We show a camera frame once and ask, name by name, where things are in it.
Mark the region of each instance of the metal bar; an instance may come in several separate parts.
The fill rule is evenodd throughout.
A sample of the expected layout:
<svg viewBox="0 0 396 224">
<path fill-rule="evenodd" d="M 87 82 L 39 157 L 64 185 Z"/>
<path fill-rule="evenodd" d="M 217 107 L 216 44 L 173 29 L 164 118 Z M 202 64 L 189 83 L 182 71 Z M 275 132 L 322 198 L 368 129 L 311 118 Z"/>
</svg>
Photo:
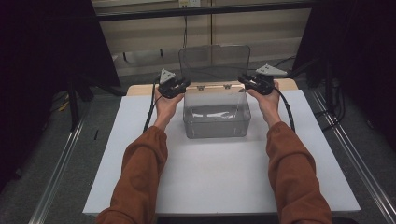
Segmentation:
<svg viewBox="0 0 396 224">
<path fill-rule="evenodd" d="M 40 201 L 37 204 L 37 207 L 35 208 L 35 211 L 33 212 L 29 224 L 42 224 L 44 223 L 47 217 L 47 214 L 50 210 L 50 206 L 52 205 L 52 201 L 55 198 L 55 193 L 59 188 L 62 177 L 64 175 L 64 171 L 67 167 L 67 163 L 69 163 L 73 149 L 76 145 L 79 134 L 81 133 L 85 118 L 87 118 L 88 116 L 91 103 L 86 103 L 86 104 L 88 105 L 85 108 L 84 113 L 81 116 L 81 119 L 76 129 L 69 134 L 69 138 L 67 139 L 66 145 L 64 146 L 62 155 L 59 158 L 58 163 L 56 164 L 56 167 L 49 180 L 49 183 L 47 184 L 46 189 L 44 190 L 44 193 L 41 196 Z"/>
<path fill-rule="evenodd" d="M 326 6 L 335 4 L 342 0 L 301 0 L 281 3 L 265 3 L 252 5 L 237 5 L 223 7 L 188 7 L 188 8 L 171 8 L 151 11 L 137 12 L 119 12 L 119 13 L 100 13 L 96 16 L 89 17 L 62 17 L 50 18 L 49 21 L 127 21 L 165 17 L 182 17 L 182 16 L 198 16 L 212 15 L 238 12 L 254 12 L 254 11 L 273 11 L 286 9 L 311 8 L 316 6 Z"/>
<path fill-rule="evenodd" d="M 392 204 L 389 196 L 387 193 L 382 189 L 379 183 L 376 181 L 375 177 L 371 173 L 370 169 L 367 167 L 361 155 L 359 154 L 358 150 L 350 141 L 347 133 L 344 131 L 343 127 L 340 124 L 335 122 L 334 117 L 326 112 L 325 100 L 320 93 L 313 91 L 315 100 L 317 101 L 318 106 L 320 109 L 325 112 L 326 120 L 329 124 L 334 125 L 332 130 L 334 134 L 338 138 L 340 144 L 342 145 L 345 153 L 348 155 L 349 160 L 355 167 L 356 171 L 358 172 L 361 180 L 363 181 L 364 185 L 372 195 L 376 205 L 378 206 L 379 210 L 381 211 L 384 219 L 389 224 L 396 223 L 396 210 L 394 205 Z"/>
</svg>

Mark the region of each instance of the hand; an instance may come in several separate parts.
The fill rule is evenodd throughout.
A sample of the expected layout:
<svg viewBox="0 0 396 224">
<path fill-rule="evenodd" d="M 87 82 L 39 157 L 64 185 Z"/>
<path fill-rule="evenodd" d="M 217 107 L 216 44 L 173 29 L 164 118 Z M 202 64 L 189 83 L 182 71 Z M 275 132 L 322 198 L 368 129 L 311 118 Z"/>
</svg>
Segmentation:
<svg viewBox="0 0 396 224">
<path fill-rule="evenodd" d="M 171 118 L 176 113 L 176 106 L 178 102 L 183 99 L 184 94 L 179 94 L 175 98 L 167 99 L 163 97 L 159 92 L 158 88 L 155 89 L 155 107 L 157 108 L 157 118 L 154 121 L 154 126 L 163 131 L 166 128 L 166 125 L 170 122 Z"/>
<path fill-rule="evenodd" d="M 274 81 L 274 83 L 275 87 L 279 89 L 279 83 L 277 83 L 277 81 Z M 268 123 L 269 128 L 281 121 L 277 111 L 279 105 L 279 93 L 273 90 L 268 95 L 261 95 L 252 89 L 247 90 L 247 93 L 256 98 L 259 102 L 260 111 L 264 116 L 264 120 Z"/>
</svg>

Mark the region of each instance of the person's left hand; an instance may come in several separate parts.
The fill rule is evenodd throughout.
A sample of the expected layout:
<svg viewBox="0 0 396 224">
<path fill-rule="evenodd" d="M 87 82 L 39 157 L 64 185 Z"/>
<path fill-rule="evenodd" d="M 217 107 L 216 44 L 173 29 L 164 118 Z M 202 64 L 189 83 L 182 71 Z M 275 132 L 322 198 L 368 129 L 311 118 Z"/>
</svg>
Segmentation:
<svg viewBox="0 0 396 224">
<path fill-rule="evenodd" d="M 178 102 L 183 99 L 184 93 L 179 94 L 175 98 L 167 99 L 163 97 L 159 92 L 158 88 L 155 89 L 155 107 L 157 108 L 157 118 L 154 121 L 154 126 L 162 129 L 163 131 L 166 128 L 166 125 L 170 122 L 171 118 L 176 113 L 176 106 Z"/>
</svg>

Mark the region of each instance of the long-sleeved shirt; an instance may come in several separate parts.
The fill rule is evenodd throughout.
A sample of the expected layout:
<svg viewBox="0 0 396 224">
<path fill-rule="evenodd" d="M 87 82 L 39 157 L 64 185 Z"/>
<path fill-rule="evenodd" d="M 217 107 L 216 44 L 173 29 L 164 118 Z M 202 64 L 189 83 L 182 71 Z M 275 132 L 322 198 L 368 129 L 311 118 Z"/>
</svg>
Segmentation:
<svg viewBox="0 0 396 224">
<path fill-rule="evenodd" d="M 284 123 L 267 134 L 268 176 L 280 223 L 332 223 L 330 207 L 319 191 L 314 158 Z M 167 159 L 166 134 L 150 127 L 124 153 L 120 180 L 110 207 L 97 223 L 152 223 L 160 176 Z"/>
</svg>

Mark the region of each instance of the forearm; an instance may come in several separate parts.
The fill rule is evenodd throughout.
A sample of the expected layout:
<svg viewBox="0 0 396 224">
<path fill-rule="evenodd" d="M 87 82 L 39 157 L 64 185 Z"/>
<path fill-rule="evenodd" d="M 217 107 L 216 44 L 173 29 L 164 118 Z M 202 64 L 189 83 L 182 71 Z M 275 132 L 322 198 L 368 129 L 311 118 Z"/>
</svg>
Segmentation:
<svg viewBox="0 0 396 224">
<path fill-rule="evenodd" d="M 319 191 L 315 161 L 298 136 L 283 122 L 267 134 L 268 175 L 281 223 L 331 223 L 331 211 Z"/>
<path fill-rule="evenodd" d="M 151 223 L 166 158 L 165 133 L 150 127 L 126 148 L 110 207 L 99 214 L 96 222 Z"/>
</svg>

